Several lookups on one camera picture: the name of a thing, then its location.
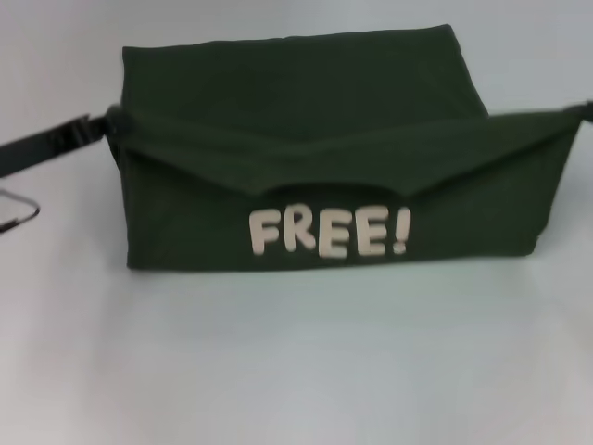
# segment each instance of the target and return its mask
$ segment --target white background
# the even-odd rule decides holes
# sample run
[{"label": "white background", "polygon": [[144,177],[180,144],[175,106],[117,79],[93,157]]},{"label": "white background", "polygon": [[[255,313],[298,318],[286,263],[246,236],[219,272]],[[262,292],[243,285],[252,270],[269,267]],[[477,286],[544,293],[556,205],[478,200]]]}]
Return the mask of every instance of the white background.
[{"label": "white background", "polygon": [[[124,45],[445,22],[490,111],[593,98],[590,0],[0,0],[0,143],[118,102]],[[0,443],[593,443],[591,128],[524,260],[131,273],[106,144],[1,181],[43,212],[0,238]]]}]

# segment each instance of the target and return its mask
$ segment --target exclamation mark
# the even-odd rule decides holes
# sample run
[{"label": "exclamation mark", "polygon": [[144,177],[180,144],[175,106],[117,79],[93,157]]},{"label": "exclamation mark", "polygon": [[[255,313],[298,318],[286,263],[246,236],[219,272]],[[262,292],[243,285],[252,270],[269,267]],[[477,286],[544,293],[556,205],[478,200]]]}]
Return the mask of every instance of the exclamation mark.
[{"label": "exclamation mark", "polygon": [[396,243],[393,251],[397,255],[406,253],[406,241],[410,234],[411,212],[407,207],[402,207],[397,213]]}]

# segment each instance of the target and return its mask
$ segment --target bag handle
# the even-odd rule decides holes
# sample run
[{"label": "bag handle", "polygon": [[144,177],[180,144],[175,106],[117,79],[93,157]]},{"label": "bag handle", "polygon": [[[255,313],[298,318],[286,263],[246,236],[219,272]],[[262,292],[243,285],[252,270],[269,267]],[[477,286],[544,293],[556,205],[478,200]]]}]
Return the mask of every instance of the bag handle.
[{"label": "bag handle", "polygon": [[89,146],[115,132],[107,115],[94,119],[85,115],[0,146],[0,178]]}]

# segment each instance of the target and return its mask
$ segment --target green fabric bag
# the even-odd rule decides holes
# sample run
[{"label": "green fabric bag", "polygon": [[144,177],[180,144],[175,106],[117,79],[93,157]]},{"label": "green fabric bag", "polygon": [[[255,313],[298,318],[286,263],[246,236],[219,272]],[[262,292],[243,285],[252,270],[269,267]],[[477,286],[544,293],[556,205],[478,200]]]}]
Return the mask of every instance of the green fabric bag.
[{"label": "green fabric bag", "polygon": [[590,106],[488,117],[449,26],[125,48],[129,267],[530,254]]}]

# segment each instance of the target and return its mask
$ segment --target bag flap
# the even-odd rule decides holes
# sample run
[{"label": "bag flap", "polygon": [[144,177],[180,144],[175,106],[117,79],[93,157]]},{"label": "bag flap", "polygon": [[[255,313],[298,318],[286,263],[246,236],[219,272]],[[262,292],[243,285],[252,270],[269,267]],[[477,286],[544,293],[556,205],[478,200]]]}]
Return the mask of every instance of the bag flap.
[{"label": "bag flap", "polygon": [[567,134],[574,109],[435,121],[292,143],[130,112],[115,141],[204,180],[249,195],[295,184],[364,184],[410,197]]}]

